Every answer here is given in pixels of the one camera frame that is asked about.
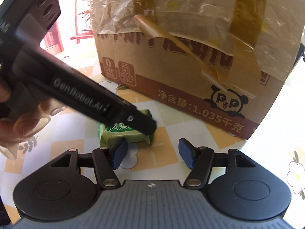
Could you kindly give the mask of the person's left hand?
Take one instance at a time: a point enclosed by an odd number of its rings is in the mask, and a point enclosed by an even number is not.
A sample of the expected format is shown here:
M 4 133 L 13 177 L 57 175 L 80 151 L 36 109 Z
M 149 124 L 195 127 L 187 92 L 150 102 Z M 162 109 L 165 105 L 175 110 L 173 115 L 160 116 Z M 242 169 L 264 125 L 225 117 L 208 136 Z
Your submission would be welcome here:
M 17 158 L 19 144 L 41 131 L 51 117 L 67 107 L 55 99 L 41 102 L 33 111 L 26 112 L 17 120 L 1 119 L 1 153 L 10 160 Z

